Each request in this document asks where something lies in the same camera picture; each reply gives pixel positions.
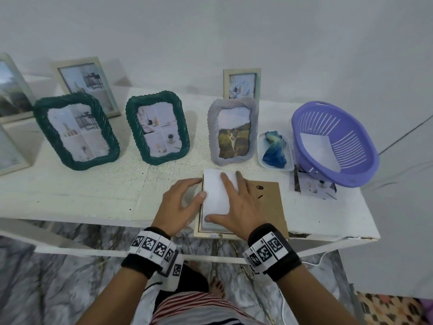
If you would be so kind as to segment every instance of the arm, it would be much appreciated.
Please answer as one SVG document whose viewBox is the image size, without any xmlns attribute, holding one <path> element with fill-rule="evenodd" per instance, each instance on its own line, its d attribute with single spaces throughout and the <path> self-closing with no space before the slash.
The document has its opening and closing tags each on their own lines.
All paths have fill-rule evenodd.
<svg viewBox="0 0 433 325">
<path fill-rule="evenodd" d="M 258 199 L 252 195 L 253 186 L 242 177 L 239 171 L 236 172 L 236 177 L 239 192 L 235 190 L 227 176 L 224 173 L 221 174 L 229 196 L 229 213 L 225 215 L 209 214 L 205 221 L 224 226 L 239 238 L 248 241 L 251 246 L 263 236 L 260 234 L 258 237 L 256 229 L 263 228 L 268 221 L 259 212 Z M 284 270 L 282 277 L 275 280 L 296 320 L 301 325 L 358 324 L 337 299 L 300 264 L 295 252 L 291 252 L 291 260 L 286 260 L 285 264 L 281 265 L 280 261 L 269 268 L 268 273 L 270 274 L 273 267 L 285 267 L 287 270 L 286 273 Z M 281 268 L 278 268 L 278 271 L 275 271 L 274 268 L 273 273 L 280 273 L 280 270 Z"/>
<path fill-rule="evenodd" d="M 169 238 L 185 227 L 188 221 L 197 214 L 206 193 L 203 191 L 198 193 L 191 205 L 186 208 L 181 206 L 181 200 L 187 189 L 199 182 L 201 179 L 185 179 L 179 180 L 171 186 L 170 190 L 163 195 L 152 227 L 162 230 L 164 236 Z M 128 267 L 120 268 L 76 325 L 131 324 L 147 281 L 158 269 L 155 263 L 136 255 L 132 260 L 130 257 L 127 264 Z"/>
</svg>

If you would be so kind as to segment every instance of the purple basket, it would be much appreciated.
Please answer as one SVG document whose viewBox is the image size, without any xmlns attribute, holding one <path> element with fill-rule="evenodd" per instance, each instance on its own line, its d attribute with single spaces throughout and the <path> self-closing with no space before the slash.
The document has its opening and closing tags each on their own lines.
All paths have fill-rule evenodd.
<svg viewBox="0 0 433 325">
<path fill-rule="evenodd" d="M 310 101 L 292 116 L 295 156 L 298 164 L 317 180 L 344 187 L 365 185 L 379 167 L 379 155 L 362 124 L 344 110 L 323 101 Z M 340 165 L 335 172 L 319 164 L 306 151 L 301 133 L 328 136 Z"/>
</svg>

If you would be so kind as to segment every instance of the cat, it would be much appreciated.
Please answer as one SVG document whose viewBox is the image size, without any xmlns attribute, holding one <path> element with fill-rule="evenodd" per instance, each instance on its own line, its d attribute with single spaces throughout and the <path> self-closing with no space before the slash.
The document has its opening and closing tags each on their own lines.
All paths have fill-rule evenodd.
<svg viewBox="0 0 433 325">
<path fill-rule="evenodd" d="M 249 149 L 249 141 L 246 138 L 238 137 L 238 129 L 231 129 L 227 134 L 229 136 L 230 142 L 232 143 L 232 148 L 234 151 L 234 156 L 245 156 Z"/>
</svg>

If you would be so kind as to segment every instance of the person's right hand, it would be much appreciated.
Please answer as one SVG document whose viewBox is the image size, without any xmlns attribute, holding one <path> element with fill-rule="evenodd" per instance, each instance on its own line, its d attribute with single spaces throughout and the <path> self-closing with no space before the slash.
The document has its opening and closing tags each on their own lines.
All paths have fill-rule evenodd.
<svg viewBox="0 0 433 325">
<path fill-rule="evenodd" d="M 253 230 L 267 223 L 266 218 L 260 213 L 259 202 L 254 194 L 254 186 L 245 180 L 239 171 L 236 171 L 239 192 L 236 191 L 224 172 L 221 173 L 221 179 L 229 196 L 229 213 L 209 214 L 204 220 L 219 224 L 233 232 L 237 237 L 248 241 Z"/>
</svg>

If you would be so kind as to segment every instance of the gray marble tile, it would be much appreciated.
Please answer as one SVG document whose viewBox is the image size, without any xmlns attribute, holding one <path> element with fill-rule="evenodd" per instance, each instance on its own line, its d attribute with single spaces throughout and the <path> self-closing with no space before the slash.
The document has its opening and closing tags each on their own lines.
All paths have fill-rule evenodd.
<svg viewBox="0 0 433 325">
<path fill-rule="evenodd" d="M 43 222 L 35 223 L 44 226 Z M 56 223 L 53 231 L 93 248 L 126 250 L 138 228 Z M 197 255 L 240 256 L 245 242 L 197 239 L 187 228 L 174 241 L 182 252 Z M 31 245 L 0 237 L 0 325 L 74 324 L 120 268 L 122 258 L 39 254 Z M 305 258 L 318 262 L 319 256 Z M 265 324 L 296 324 L 275 283 L 239 264 L 200 262 L 210 280 L 219 277 L 227 299 Z M 338 252 L 326 255 L 311 273 L 353 312 L 350 288 Z M 133 325 L 148 324 L 158 288 L 143 294 Z"/>
</svg>

